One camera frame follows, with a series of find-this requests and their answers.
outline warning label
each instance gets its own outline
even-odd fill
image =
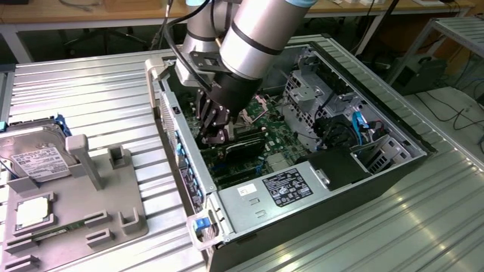
[[[34,179],[69,170],[65,158],[55,147],[14,155],[13,159]]]
[[[279,207],[313,195],[311,188],[297,168],[265,179],[263,182]]]

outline robotic arm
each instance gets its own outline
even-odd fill
[[[274,60],[318,0],[213,1],[189,20],[183,52],[211,80],[211,89],[199,89],[197,98],[199,141],[225,143],[229,125],[250,104]],[[187,0],[191,10],[205,2]],[[226,29],[219,47],[219,35]],[[181,62],[177,70],[182,83],[199,87]]]

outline hard drive label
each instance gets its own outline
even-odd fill
[[[266,178],[263,182],[279,207],[313,195],[311,188],[297,168]]]
[[[65,158],[55,147],[13,155],[13,159],[34,179],[69,171]]]

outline workbench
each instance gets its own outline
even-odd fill
[[[439,152],[382,197],[230,271],[481,271],[483,162],[333,39],[291,40],[309,41],[350,69]],[[166,55],[170,50],[33,63],[7,75],[10,122],[61,113],[73,133],[89,135],[91,155],[118,144],[131,151],[149,215],[145,237],[54,271],[206,271],[150,110],[145,60]],[[3,171],[0,231],[6,177]]]
[[[381,25],[385,12],[387,11],[391,0],[382,5],[374,5],[371,16],[377,16],[369,33],[358,49],[358,54],[366,48],[370,38]],[[465,16],[474,3],[469,0],[458,0],[461,12],[455,8],[457,16]],[[370,6],[361,3],[350,4],[343,1],[341,5],[330,0],[321,0],[311,8],[307,18],[366,16]],[[393,14],[425,14],[449,12],[447,5],[426,7],[413,0],[401,0]],[[189,13],[185,0],[177,0],[170,17],[179,18]],[[27,47],[22,43],[19,32],[42,31],[58,29],[101,28],[101,27],[129,27],[150,26],[163,23],[166,17],[166,5],[159,10],[107,12],[105,6],[94,7],[93,12],[86,12],[78,8],[67,7],[59,0],[31,0],[29,5],[11,5],[5,7],[0,12],[5,24],[0,24],[0,34],[5,36],[9,47],[19,63],[33,62],[33,57]]]

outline white label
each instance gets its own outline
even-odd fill
[[[69,171],[65,158],[55,147],[14,155],[13,159],[34,179]]]
[[[238,190],[242,197],[258,191],[254,183],[238,188]]]

